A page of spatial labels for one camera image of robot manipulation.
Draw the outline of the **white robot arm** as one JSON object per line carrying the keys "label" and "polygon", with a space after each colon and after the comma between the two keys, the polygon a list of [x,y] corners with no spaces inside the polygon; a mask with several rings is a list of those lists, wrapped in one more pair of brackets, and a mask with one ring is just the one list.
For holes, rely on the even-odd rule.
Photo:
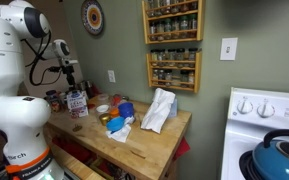
{"label": "white robot arm", "polygon": [[0,5],[0,131],[6,135],[5,169],[14,180],[68,180],[43,133],[50,105],[18,94],[25,78],[21,42],[50,33],[45,15],[25,0]]}

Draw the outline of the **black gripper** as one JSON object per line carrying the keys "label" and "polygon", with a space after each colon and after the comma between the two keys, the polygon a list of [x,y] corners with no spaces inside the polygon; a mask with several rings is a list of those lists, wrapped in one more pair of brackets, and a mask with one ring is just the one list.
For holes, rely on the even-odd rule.
{"label": "black gripper", "polygon": [[75,85],[75,78],[73,76],[74,67],[72,65],[62,66],[61,67],[63,73],[66,75],[66,80],[70,86]]}

